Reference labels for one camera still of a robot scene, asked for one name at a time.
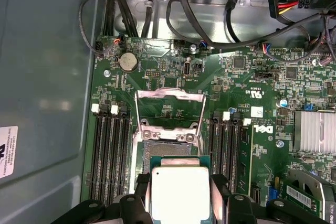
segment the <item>sticker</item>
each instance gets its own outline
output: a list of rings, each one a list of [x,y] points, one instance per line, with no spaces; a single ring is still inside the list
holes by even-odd
[[[297,201],[301,202],[302,204],[306,205],[307,207],[311,208],[311,199],[307,196],[299,193],[298,191],[294,190],[293,188],[287,186],[286,193],[289,196],[292,196]]]
[[[251,107],[251,117],[252,118],[263,118],[264,116],[264,107]]]
[[[0,178],[14,171],[17,126],[0,127]]]

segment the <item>white label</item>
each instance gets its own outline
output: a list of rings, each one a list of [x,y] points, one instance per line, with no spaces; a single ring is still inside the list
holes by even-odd
[[[264,107],[251,107],[251,117],[252,118],[263,118]]]
[[[264,125],[253,125],[253,127],[256,129],[256,132],[264,133],[267,132],[268,134],[273,134],[273,126],[264,126]]]
[[[0,127],[0,178],[14,171],[17,126]]]
[[[311,199],[308,198],[307,196],[303,195],[302,193],[299,193],[298,191],[289,186],[287,186],[286,192],[289,196],[292,196],[294,199],[298,200],[302,204],[311,208]]]

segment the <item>dell logo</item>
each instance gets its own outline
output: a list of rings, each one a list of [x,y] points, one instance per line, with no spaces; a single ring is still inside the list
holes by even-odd
[[[264,126],[264,125],[253,125],[253,127],[256,129],[256,132],[260,132],[260,133],[265,133],[267,132],[268,134],[272,134],[273,133],[273,126]]]

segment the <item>black cable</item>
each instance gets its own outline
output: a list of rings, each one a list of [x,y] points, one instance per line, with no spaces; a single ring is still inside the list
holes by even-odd
[[[234,42],[240,42],[240,39],[238,39],[237,35],[235,34],[235,31],[233,31],[232,23],[231,23],[231,13],[232,10],[236,7],[236,1],[229,0],[226,5],[225,5],[225,22],[226,22],[226,27],[227,30],[234,40]]]
[[[107,49],[105,49],[104,51],[98,51],[98,50],[95,50],[89,40],[88,40],[88,37],[86,36],[85,34],[85,30],[84,30],[84,25],[83,25],[83,18],[82,18],[82,13],[83,13],[83,8],[85,6],[85,4],[87,2],[89,2],[90,0],[84,0],[80,6],[79,6],[79,10],[78,10],[78,21],[79,21],[79,29],[80,29],[80,33],[82,34],[82,37],[83,37],[83,40],[85,42],[85,44],[88,46],[88,48],[90,48],[91,51],[95,52],[96,54],[99,54],[99,55],[103,55],[105,53],[107,53],[108,51],[111,50],[111,48],[114,46],[114,44],[112,43],[111,46],[109,46]]]
[[[327,46],[328,46],[330,54],[332,56],[332,60],[334,61],[334,63],[336,63],[336,56],[335,56],[334,50],[332,48],[330,33],[329,33],[329,29],[328,29],[330,17],[324,17],[323,19],[324,19],[324,31],[325,31],[325,39],[327,41]]]
[[[277,17],[277,21],[279,21],[280,23],[286,26],[290,26],[295,23],[294,21],[291,21],[289,18],[286,18],[284,15],[279,15]],[[297,28],[302,32],[302,34],[305,36],[307,41],[310,41],[310,35],[307,29],[305,29],[303,26],[298,26]]]
[[[118,3],[118,6],[119,6],[120,14],[122,16],[122,21],[125,25],[126,33],[129,37],[133,37],[134,36],[133,29],[131,29],[129,18],[128,18],[126,12],[124,11],[124,8],[121,4],[121,0],[117,0],[117,3]]]
[[[176,29],[173,27],[172,23],[170,22],[170,13],[171,13],[171,10],[172,10],[172,3],[179,2],[179,1],[180,0],[169,0],[169,2],[168,2],[167,10],[166,10],[166,22],[167,22],[167,26],[172,31],[172,33],[175,34],[179,39],[188,41],[188,42],[193,43],[193,44],[199,44],[200,40],[193,40],[193,39],[189,39],[189,38],[183,36],[178,31],[176,31]]]
[[[142,33],[141,33],[142,38],[146,38],[148,35],[149,27],[152,21],[152,14],[153,14],[153,6],[151,7],[148,6],[146,8],[145,23],[143,24]]]
[[[136,29],[137,27],[136,27],[133,15],[131,13],[131,10],[130,10],[128,4],[127,4],[127,1],[126,0],[117,0],[117,1],[118,1],[118,5],[119,5],[119,8],[120,8],[121,15],[122,15],[123,20],[124,20],[124,24],[126,25],[127,22],[129,22],[130,31],[132,33],[131,37],[138,37],[139,34],[138,34],[137,29]]]
[[[250,45],[255,45],[259,42],[264,42],[264,41],[268,41],[270,39],[273,39],[279,35],[282,35],[298,26],[301,26],[305,23],[317,20],[321,17],[320,14],[314,14],[310,17],[307,17],[305,19],[302,19],[298,22],[295,22],[294,24],[287,26],[283,29],[280,29],[274,33],[271,33],[269,35],[265,35],[262,36],[260,38],[256,38],[256,39],[252,39],[252,40],[248,40],[248,41],[243,41],[243,42],[238,42],[238,43],[219,43],[219,42],[213,42],[210,40],[210,38],[208,37],[208,35],[206,34],[206,32],[202,29],[202,27],[200,26],[199,22],[197,21],[191,7],[190,4],[188,2],[188,0],[180,0],[182,7],[184,9],[184,13],[188,19],[188,21],[191,23],[191,25],[194,27],[194,29],[197,31],[197,33],[208,43],[209,46],[214,47],[214,48],[218,48],[218,49],[225,49],[225,50],[232,50],[232,49],[237,49],[240,47],[245,47],[245,46],[250,46]]]
[[[105,36],[113,35],[115,11],[116,11],[116,0],[107,0],[105,17],[104,17],[104,28],[102,32],[102,34]]]
[[[299,59],[296,59],[296,60],[283,60],[283,59],[279,59],[273,55],[271,55],[270,53],[266,52],[266,56],[274,61],[277,61],[277,62],[281,62],[281,63],[298,63],[300,61],[303,61],[303,60],[306,60],[308,59],[309,57],[312,56],[312,54],[320,47],[322,41],[323,41],[323,38],[324,38],[324,35],[325,35],[325,31],[322,32],[319,40],[316,42],[315,46],[303,57],[299,58]]]

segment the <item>yellow wire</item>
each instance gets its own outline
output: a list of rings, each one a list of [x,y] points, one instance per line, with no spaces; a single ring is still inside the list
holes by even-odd
[[[293,7],[294,6],[291,6],[291,7],[288,7],[286,9],[283,9],[283,10],[279,11],[279,15],[284,14],[286,11],[291,10]]]

